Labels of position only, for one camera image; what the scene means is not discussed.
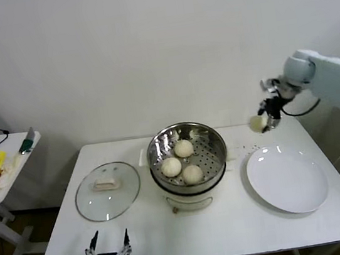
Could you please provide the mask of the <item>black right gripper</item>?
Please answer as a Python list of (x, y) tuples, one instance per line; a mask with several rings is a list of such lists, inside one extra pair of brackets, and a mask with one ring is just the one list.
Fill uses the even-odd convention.
[(257, 115), (261, 116), (264, 113), (268, 114), (268, 117), (265, 119), (262, 132), (266, 133), (267, 131), (271, 131), (275, 129), (280, 122), (281, 118), (281, 110), (284, 105), (284, 100), (281, 97), (273, 97), (269, 99), (265, 99), (259, 103), (259, 108), (257, 111)]

